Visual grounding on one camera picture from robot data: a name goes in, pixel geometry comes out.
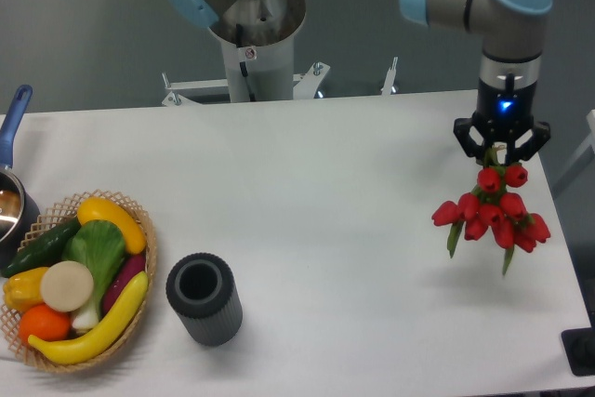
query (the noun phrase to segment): orange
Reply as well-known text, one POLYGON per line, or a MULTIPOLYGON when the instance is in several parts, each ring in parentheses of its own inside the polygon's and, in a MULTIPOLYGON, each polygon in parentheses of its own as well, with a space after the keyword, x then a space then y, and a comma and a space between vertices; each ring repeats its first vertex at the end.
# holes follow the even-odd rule
POLYGON ((46 304, 32 307, 20 317, 19 338, 25 346, 29 346, 29 335, 44 341, 61 341, 66 339, 70 330, 68 313, 54 311, 46 304))

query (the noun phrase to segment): yellow bell pepper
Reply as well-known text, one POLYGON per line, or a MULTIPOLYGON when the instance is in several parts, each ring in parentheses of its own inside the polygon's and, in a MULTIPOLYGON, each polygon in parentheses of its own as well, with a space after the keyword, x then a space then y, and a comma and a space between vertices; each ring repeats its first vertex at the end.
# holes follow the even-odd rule
POLYGON ((15 274, 6 281, 2 289, 7 307, 23 313, 43 303, 39 287, 46 271, 47 267, 39 267, 15 274))
POLYGON ((110 221, 122 232, 126 242, 126 252, 130 255, 137 255, 145 249, 147 240, 140 226, 121 206, 111 200, 89 197, 79 205, 76 216, 81 225, 91 220, 110 221))

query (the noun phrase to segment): tulip bouquet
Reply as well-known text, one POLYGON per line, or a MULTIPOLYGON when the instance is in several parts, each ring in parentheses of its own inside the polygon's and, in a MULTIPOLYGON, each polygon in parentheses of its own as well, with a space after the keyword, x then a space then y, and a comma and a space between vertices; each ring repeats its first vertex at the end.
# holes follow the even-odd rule
POLYGON ((537 213, 528 213, 522 198, 509 188, 520 188, 528 180, 520 163, 501 165, 496 156, 499 148, 487 151, 477 185, 460 196, 458 202, 444 202, 432 215, 434 225, 451 225, 447 248, 452 258, 464 229, 467 241, 481 239, 491 229, 496 243, 505 249, 502 275, 505 275, 515 246, 533 252, 537 242, 550 237, 546 222, 537 213))

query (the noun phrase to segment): eggplant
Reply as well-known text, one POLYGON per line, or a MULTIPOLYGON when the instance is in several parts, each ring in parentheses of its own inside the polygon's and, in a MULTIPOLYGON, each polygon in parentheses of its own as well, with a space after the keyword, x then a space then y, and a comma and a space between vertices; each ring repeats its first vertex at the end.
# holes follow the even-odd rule
POLYGON ((145 271, 145 257, 143 255, 132 256, 124 263, 124 266, 115 277, 115 280, 113 280, 113 283, 108 287, 101 301, 101 310, 104 315, 110 311, 113 303, 118 299, 124 287, 126 287, 126 284, 141 271, 145 271))

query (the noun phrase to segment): white table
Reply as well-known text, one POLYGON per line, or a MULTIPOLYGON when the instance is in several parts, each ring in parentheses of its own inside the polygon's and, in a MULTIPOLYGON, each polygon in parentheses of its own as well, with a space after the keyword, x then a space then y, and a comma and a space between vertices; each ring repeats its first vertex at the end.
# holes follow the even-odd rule
POLYGON ((552 238, 515 254, 430 216, 477 166, 453 121, 475 93, 27 115, 15 173, 40 207, 122 191, 151 214, 159 272, 116 362, 54 377, 0 363, 2 395, 457 396, 591 386, 560 333, 588 317, 538 157, 522 196, 552 238), (165 299, 192 252, 231 266, 245 319, 195 344, 165 299))

